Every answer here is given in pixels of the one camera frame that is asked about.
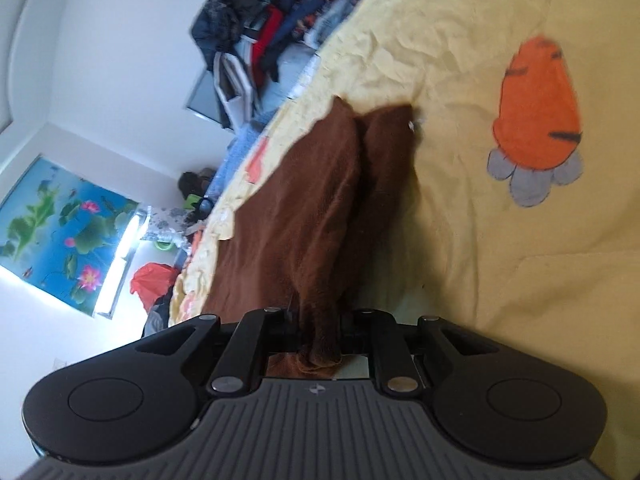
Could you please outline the light blue quilted blanket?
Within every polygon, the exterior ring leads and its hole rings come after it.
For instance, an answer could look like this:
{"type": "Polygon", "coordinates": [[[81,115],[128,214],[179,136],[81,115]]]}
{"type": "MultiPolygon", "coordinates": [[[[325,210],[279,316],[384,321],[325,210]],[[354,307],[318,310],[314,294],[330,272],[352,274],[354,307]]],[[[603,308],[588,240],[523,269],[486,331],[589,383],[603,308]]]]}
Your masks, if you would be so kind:
{"type": "Polygon", "coordinates": [[[246,122],[235,135],[224,160],[216,170],[212,182],[205,192],[205,197],[215,205],[220,199],[221,194],[231,182],[236,170],[241,166],[242,161],[252,150],[254,144],[258,141],[262,132],[269,124],[270,120],[277,113],[276,110],[268,110],[268,112],[257,115],[249,122],[246,122]]]}

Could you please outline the yellow patterned bed quilt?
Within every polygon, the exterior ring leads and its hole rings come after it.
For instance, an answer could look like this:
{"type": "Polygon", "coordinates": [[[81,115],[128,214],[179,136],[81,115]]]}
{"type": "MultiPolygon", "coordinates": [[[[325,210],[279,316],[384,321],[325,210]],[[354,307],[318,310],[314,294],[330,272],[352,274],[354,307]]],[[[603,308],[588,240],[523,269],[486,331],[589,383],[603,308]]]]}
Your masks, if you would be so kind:
{"type": "Polygon", "coordinates": [[[334,96],[357,111],[408,102],[413,174],[361,301],[399,321],[441,315],[574,370],[608,406],[593,454],[639,471],[639,0],[361,0],[319,53],[209,218],[170,319],[198,315],[233,216],[334,96]],[[554,41],[582,140],[551,180],[492,135],[502,81],[536,36],[554,41]]]}

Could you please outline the pile of mixed clothes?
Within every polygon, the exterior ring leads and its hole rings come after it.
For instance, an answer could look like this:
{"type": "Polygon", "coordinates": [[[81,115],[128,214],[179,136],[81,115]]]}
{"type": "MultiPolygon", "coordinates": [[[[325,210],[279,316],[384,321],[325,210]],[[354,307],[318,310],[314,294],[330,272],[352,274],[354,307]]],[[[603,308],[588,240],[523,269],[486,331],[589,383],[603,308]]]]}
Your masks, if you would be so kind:
{"type": "Polygon", "coordinates": [[[214,77],[221,128],[236,131],[291,95],[359,0],[206,0],[191,37],[214,77]]]}

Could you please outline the black bag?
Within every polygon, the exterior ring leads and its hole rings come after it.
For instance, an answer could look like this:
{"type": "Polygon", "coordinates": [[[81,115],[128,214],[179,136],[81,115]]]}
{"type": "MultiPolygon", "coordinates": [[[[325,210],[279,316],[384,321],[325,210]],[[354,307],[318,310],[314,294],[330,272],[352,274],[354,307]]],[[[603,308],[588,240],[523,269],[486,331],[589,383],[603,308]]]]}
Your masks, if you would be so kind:
{"type": "Polygon", "coordinates": [[[180,176],[178,189],[186,206],[196,209],[208,197],[207,190],[215,174],[216,171],[212,168],[204,168],[200,172],[186,171],[180,176]]]}

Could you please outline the lotus flower wall poster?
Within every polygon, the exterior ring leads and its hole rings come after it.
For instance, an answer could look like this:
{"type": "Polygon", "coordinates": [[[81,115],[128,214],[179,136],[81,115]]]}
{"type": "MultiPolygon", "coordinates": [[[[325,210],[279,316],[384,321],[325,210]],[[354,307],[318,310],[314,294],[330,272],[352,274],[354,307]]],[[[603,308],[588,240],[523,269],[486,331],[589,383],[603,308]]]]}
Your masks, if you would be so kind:
{"type": "Polygon", "coordinates": [[[90,316],[113,316],[145,213],[37,157],[1,202],[1,266],[90,316]]]}

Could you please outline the grey framed board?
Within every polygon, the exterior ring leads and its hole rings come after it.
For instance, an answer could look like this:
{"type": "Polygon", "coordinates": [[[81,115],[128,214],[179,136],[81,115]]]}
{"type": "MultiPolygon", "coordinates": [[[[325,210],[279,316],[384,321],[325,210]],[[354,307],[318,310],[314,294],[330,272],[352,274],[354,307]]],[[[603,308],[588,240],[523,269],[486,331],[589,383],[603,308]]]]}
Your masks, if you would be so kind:
{"type": "Polygon", "coordinates": [[[198,77],[190,96],[186,99],[186,109],[198,117],[221,125],[221,112],[218,106],[214,77],[209,70],[203,70],[198,77]]]}

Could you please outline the red orange cloth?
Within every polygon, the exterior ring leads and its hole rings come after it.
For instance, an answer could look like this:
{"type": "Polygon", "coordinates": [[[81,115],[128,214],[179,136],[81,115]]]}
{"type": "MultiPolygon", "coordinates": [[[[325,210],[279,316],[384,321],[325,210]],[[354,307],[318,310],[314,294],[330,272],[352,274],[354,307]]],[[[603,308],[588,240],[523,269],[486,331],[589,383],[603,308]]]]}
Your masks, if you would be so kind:
{"type": "Polygon", "coordinates": [[[146,313],[160,297],[172,291],[180,271],[165,263],[145,263],[134,272],[130,281],[130,294],[137,295],[146,313]]]}

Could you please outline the brown knit sweater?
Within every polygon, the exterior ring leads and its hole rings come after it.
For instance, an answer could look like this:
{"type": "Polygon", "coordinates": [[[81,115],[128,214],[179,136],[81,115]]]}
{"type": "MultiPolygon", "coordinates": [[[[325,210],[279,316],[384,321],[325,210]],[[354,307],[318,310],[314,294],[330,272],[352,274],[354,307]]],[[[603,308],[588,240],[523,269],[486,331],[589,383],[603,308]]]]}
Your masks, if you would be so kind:
{"type": "Polygon", "coordinates": [[[291,312],[299,346],[272,356],[269,375],[336,371],[341,318],[408,181],[412,120],[409,104],[359,115],[334,99],[236,211],[203,310],[224,322],[262,308],[291,312]]]}

